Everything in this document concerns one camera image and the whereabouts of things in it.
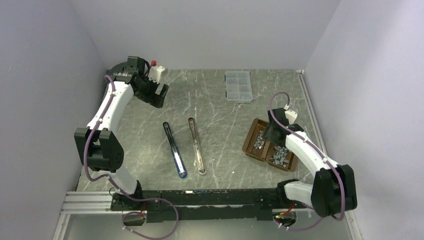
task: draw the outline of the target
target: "small metal part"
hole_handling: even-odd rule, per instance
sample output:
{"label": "small metal part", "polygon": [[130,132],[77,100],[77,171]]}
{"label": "small metal part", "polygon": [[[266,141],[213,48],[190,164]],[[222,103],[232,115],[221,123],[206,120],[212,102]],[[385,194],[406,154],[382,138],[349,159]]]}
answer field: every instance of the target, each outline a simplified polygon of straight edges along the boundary
{"label": "small metal part", "polygon": [[186,166],[184,166],[183,158],[181,157],[180,151],[178,150],[174,137],[172,136],[169,123],[164,122],[163,129],[165,130],[165,134],[166,134],[166,137],[168,138],[169,145],[171,146],[171,154],[175,162],[176,170],[178,171],[179,177],[183,179],[187,177]]}
{"label": "small metal part", "polygon": [[193,148],[194,148],[194,153],[195,153],[196,160],[197,160],[198,173],[200,175],[205,175],[206,174],[206,166],[205,166],[205,162],[203,161],[202,150],[201,150],[200,142],[199,142],[199,135],[198,135],[198,132],[196,130],[196,122],[195,122],[194,118],[190,117],[188,119],[188,126],[190,127],[191,135],[193,137],[193,142],[194,142]]}

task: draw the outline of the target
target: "gray marble surface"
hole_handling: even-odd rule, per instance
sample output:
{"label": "gray marble surface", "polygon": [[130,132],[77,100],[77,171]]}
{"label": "gray marble surface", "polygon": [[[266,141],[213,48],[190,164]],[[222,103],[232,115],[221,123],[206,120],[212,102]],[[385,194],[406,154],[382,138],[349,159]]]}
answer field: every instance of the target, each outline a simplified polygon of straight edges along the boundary
{"label": "gray marble surface", "polygon": [[[269,101],[278,91],[290,94],[290,108],[298,112],[296,123],[317,142],[296,72],[250,70],[253,101],[234,104],[225,97],[225,71],[169,70],[161,80],[169,85],[163,108],[154,108],[137,98],[129,101],[115,135],[125,152],[124,166],[144,190],[275,188],[278,182],[293,178],[312,183],[312,176],[302,163],[295,172],[286,172],[242,151],[253,119],[268,121]],[[283,107],[286,101],[285,96],[279,96],[273,106]],[[207,168],[203,176],[193,165],[190,117],[196,119]],[[178,177],[163,122],[169,122],[187,168],[188,176],[184,179]],[[89,182],[82,173],[77,190],[107,191],[110,187],[105,179]]]}

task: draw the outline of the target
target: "purple hose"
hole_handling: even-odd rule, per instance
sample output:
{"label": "purple hose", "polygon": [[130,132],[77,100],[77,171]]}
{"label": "purple hose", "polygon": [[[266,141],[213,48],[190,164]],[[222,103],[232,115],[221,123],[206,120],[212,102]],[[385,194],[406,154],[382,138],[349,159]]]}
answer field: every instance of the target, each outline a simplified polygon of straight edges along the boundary
{"label": "purple hose", "polygon": [[[276,116],[274,115],[274,111],[273,111],[273,101],[274,98],[277,95],[280,94],[284,94],[287,96],[287,105],[290,104],[290,97],[289,94],[285,91],[280,91],[275,93],[272,97],[271,97],[271,101],[269,102],[269,113],[272,116],[272,119],[274,119],[274,121],[280,126],[282,127],[284,130],[288,131],[289,133],[295,135],[296,137],[298,137],[299,139],[301,139],[302,141],[305,141],[305,138],[302,137],[301,135],[297,134],[296,132],[292,131],[291,129],[287,128],[286,126],[284,126],[283,124],[281,124],[280,121],[277,120]],[[315,145],[313,144],[311,141],[307,140],[306,143],[311,146],[317,153],[318,155],[324,160],[326,158],[326,156],[323,154],[323,152],[321,152],[321,150]],[[345,208],[346,208],[346,203],[345,203],[345,186],[343,186],[343,182],[342,182],[342,178],[340,177],[339,173],[337,172],[337,170],[335,169],[335,167],[329,162],[329,161],[325,161],[325,163],[331,168],[332,172],[334,173],[335,177],[337,178],[338,181],[338,185],[340,187],[340,193],[341,193],[341,210],[340,210],[340,216],[336,217],[336,216],[332,216],[332,218],[334,218],[337,221],[341,221],[343,220],[343,218],[345,217]],[[312,224],[309,227],[305,227],[305,228],[289,228],[289,230],[291,231],[306,231],[309,230],[311,228],[314,228],[316,225],[318,225],[320,222],[322,221],[322,219],[318,220],[316,223]]]}
{"label": "purple hose", "polygon": [[[112,104],[112,100],[115,97],[115,94],[114,94],[114,92],[115,92],[115,83],[114,83],[114,81],[112,80],[112,78],[109,75],[105,75],[104,78],[107,79],[109,81],[110,85],[112,86],[112,93],[110,94],[109,100],[107,101],[106,106],[104,107],[103,111],[101,112],[101,114],[99,116],[99,119],[103,119],[103,117],[106,115],[109,107]],[[129,198],[132,201],[146,202],[146,201],[155,201],[155,200],[158,200],[158,201],[162,201],[162,202],[165,202],[165,203],[169,204],[174,209],[174,211],[175,211],[175,214],[176,214],[176,223],[175,223],[175,226],[173,227],[172,231],[170,233],[168,233],[167,235],[163,236],[163,237],[149,237],[149,236],[143,235],[143,234],[141,234],[141,233],[139,233],[137,231],[134,231],[131,228],[125,226],[125,223],[124,223],[125,217],[127,217],[128,215],[134,215],[134,214],[144,215],[143,213],[132,211],[132,212],[129,212],[129,213],[127,213],[127,214],[125,214],[125,215],[122,216],[122,225],[123,225],[124,229],[126,229],[127,231],[130,231],[133,234],[136,234],[136,235],[138,235],[140,237],[143,237],[143,238],[149,239],[149,240],[163,240],[163,239],[168,238],[169,236],[171,236],[177,230],[178,222],[179,222],[179,219],[180,219],[180,216],[178,214],[178,210],[177,210],[177,208],[175,207],[174,204],[172,204],[170,201],[168,201],[166,199],[158,198],[158,197],[155,197],[155,198],[145,198],[145,199],[136,199],[136,198],[133,198],[128,193],[126,193],[123,190],[121,190],[120,187],[116,184],[116,182],[114,182],[113,179],[108,174],[102,174],[102,175],[100,175],[100,176],[98,176],[96,178],[92,178],[91,177],[90,172],[89,172],[89,167],[87,165],[87,158],[88,158],[89,146],[90,146],[91,139],[93,138],[94,132],[97,130],[97,128],[99,128],[99,125],[100,124],[101,124],[101,122],[99,120],[97,120],[96,123],[95,123],[95,125],[94,125],[94,127],[93,127],[93,129],[91,130],[90,134],[87,137],[87,141],[85,142],[84,155],[83,155],[83,163],[84,163],[85,175],[87,176],[88,180],[90,180],[91,182],[95,182],[95,181],[97,181],[97,180],[99,180],[99,179],[101,179],[103,177],[106,177],[115,189],[119,190],[120,193],[122,193],[122,195],[124,195],[125,197]]]}

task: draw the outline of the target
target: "purple cable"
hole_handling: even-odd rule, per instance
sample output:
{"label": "purple cable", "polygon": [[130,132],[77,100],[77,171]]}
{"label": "purple cable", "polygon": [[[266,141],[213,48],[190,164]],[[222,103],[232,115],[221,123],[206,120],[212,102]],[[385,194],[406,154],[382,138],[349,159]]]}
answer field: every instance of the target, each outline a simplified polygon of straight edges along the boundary
{"label": "purple cable", "polygon": [[[273,101],[274,98],[277,95],[280,94],[284,94],[287,96],[287,106],[290,105],[290,97],[289,94],[285,91],[280,91],[275,93],[272,97],[271,97],[271,101],[269,102],[269,113],[271,114],[272,119],[274,119],[274,121],[283,129],[285,129],[286,131],[288,131],[289,133],[295,135],[296,137],[298,137],[299,139],[301,139],[302,141],[305,141],[305,138],[302,137],[301,135],[297,134],[296,132],[292,131],[291,129],[287,128],[286,126],[284,126],[283,124],[281,124],[280,121],[278,121],[278,119],[276,118],[276,116],[274,115],[274,111],[273,111]],[[305,141],[309,146],[311,146],[317,153],[318,155],[324,160],[326,158],[326,156],[321,152],[321,150],[315,145],[313,144],[311,141],[306,140]],[[337,170],[335,169],[335,167],[329,162],[329,161],[325,161],[325,163],[330,167],[330,169],[332,170],[332,172],[334,173],[335,177],[337,178],[338,181],[338,185],[340,187],[340,193],[341,193],[341,210],[340,210],[340,216],[336,217],[334,215],[332,215],[332,218],[334,218],[337,221],[341,221],[343,220],[343,218],[345,217],[345,208],[346,208],[346,203],[345,203],[345,186],[343,186],[343,182],[342,182],[342,178],[340,177],[339,173],[337,172]],[[320,220],[318,220],[316,223],[312,224],[309,227],[305,227],[305,228],[290,228],[291,231],[306,231],[309,230],[311,228],[314,228],[316,225],[318,225],[320,222],[322,221],[322,218]]]}
{"label": "purple cable", "polygon": [[[106,112],[108,111],[108,109],[111,106],[112,101],[113,101],[113,99],[115,97],[114,92],[116,90],[115,89],[115,83],[112,80],[112,78],[109,75],[105,75],[104,78],[109,81],[109,83],[110,83],[110,85],[112,87],[112,93],[110,94],[109,100],[107,101],[106,106],[104,107],[103,111],[101,112],[101,114],[99,116],[99,119],[103,119],[103,117],[106,115]],[[134,231],[131,228],[125,226],[125,222],[124,222],[125,217],[127,217],[128,215],[134,215],[136,213],[138,215],[143,215],[144,216],[143,213],[132,211],[132,212],[129,212],[129,213],[127,213],[127,214],[125,214],[125,215],[122,216],[122,225],[123,225],[124,229],[126,229],[127,231],[130,231],[133,234],[136,234],[136,235],[138,235],[140,237],[143,237],[143,238],[149,239],[149,240],[163,240],[163,239],[168,238],[169,236],[171,236],[177,230],[177,226],[178,226],[179,219],[180,219],[180,216],[178,214],[178,210],[177,210],[177,208],[175,207],[174,204],[172,204],[170,201],[168,201],[166,199],[159,198],[159,197],[145,198],[145,199],[136,199],[136,198],[133,198],[128,193],[126,193],[123,190],[121,190],[120,187],[116,184],[116,182],[114,182],[113,179],[108,174],[102,174],[102,175],[100,175],[100,176],[98,176],[96,178],[92,178],[91,177],[90,172],[89,172],[89,167],[88,167],[88,164],[87,164],[87,158],[88,158],[88,152],[89,152],[89,146],[90,146],[91,139],[93,138],[94,132],[97,130],[97,128],[99,128],[100,123],[101,123],[101,121],[99,121],[99,120],[96,121],[93,129],[91,130],[90,134],[87,137],[87,141],[85,142],[84,155],[83,155],[83,163],[84,163],[85,175],[87,176],[88,180],[90,180],[91,182],[95,182],[95,181],[97,181],[97,180],[99,180],[99,179],[101,179],[103,177],[106,177],[115,189],[119,190],[122,195],[124,195],[125,197],[129,198],[132,201],[136,201],[136,202],[147,202],[147,201],[158,200],[158,201],[162,201],[162,202],[165,202],[165,203],[169,204],[174,209],[174,211],[175,211],[175,214],[176,214],[176,223],[175,223],[175,226],[173,227],[172,231],[170,233],[168,233],[167,235],[163,236],[163,237],[149,237],[149,236],[143,235],[143,234],[141,234],[141,233],[139,233],[137,231]]]}

